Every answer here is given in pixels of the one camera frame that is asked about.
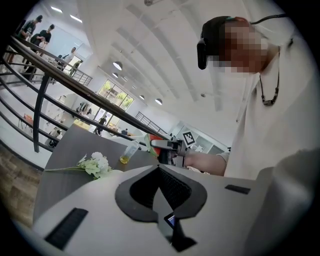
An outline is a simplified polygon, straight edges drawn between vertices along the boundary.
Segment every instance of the wall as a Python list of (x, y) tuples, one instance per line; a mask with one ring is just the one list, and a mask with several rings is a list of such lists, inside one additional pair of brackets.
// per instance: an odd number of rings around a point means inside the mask
[(169, 133), (174, 127), (176, 127), (180, 121), (172, 114), (169, 114), (168, 112), (153, 106), (147, 106), (140, 112), (144, 114), (152, 122), (154, 122), (157, 126), (159, 126), (162, 130), (164, 130), (166, 133)]
[(41, 23), (36, 25), (34, 35), (41, 30), (47, 30), (51, 24), (54, 24), (55, 28), (51, 32), (50, 43), (46, 46), (45, 50), (53, 55), (67, 55), (73, 47), (77, 50), (75, 55), (85, 60), (92, 54), (92, 50), (84, 30), (73, 26), (71, 23), (61, 18), (56, 18), (47, 15), (47, 12), (42, 8), (41, 4), (36, 5), (32, 11), (27, 15), (26, 20), (33, 20), (37, 16), (42, 15), (43, 19)]
[(96, 55), (93, 53), (84, 60), (84, 62), (80, 65), (79, 70), (86, 73), (90, 77), (94, 77), (94, 73), (97, 67), (98, 59)]

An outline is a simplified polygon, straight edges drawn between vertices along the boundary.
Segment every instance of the tile floor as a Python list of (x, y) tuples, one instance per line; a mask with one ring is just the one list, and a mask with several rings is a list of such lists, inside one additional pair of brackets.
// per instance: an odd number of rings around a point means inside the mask
[(14, 156), (0, 144), (0, 198), (11, 217), (27, 227), (33, 211), (42, 171)]

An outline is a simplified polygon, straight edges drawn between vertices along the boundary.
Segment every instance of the flower bouquet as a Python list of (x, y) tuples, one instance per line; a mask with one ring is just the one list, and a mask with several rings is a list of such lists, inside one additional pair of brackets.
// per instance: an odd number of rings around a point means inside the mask
[(94, 176), (94, 180), (108, 176), (114, 170), (109, 166), (109, 162), (100, 152), (94, 152), (91, 158), (86, 159), (85, 155), (77, 166), (62, 169), (46, 169), (45, 171), (82, 171)]

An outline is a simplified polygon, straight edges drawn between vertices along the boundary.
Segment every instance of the table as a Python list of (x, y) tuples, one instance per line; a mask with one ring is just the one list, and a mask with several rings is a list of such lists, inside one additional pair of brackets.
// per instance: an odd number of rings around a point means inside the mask
[(72, 125), (55, 147), (45, 166), (35, 198), (33, 222), (47, 209), (93, 180), (93, 177), (84, 171), (46, 172), (46, 169), (76, 166), (85, 154), (90, 157), (94, 152), (101, 152), (113, 169), (123, 172), (159, 163), (150, 153), (138, 150), (128, 164), (122, 164), (119, 158), (125, 149), (125, 145)]

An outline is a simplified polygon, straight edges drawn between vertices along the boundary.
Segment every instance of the ceiling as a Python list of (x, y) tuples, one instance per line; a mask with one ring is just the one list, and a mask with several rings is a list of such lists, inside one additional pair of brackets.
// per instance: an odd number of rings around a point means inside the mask
[[(244, 2), (254, 0), (154, 0), (151, 6), (144, 0), (77, 0), (77, 7), (75, 1), (63, 2), (82, 19), (105, 73), (125, 76), (128, 82), (120, 76), (117, 81), (135, 96), (144, 95), (147, 105), (191, 125), (197, 120), (194, 126), (230, 144), (245, 87), (252, 79), (248, 83), (246, 77), (218, 69), (200, 70), (197, 42), (202, 25), (213, 17), (252, 17)], [(114, 61), (123, 64), (122, 71)], [(156, 98), (162, 99), (162, 106)]]

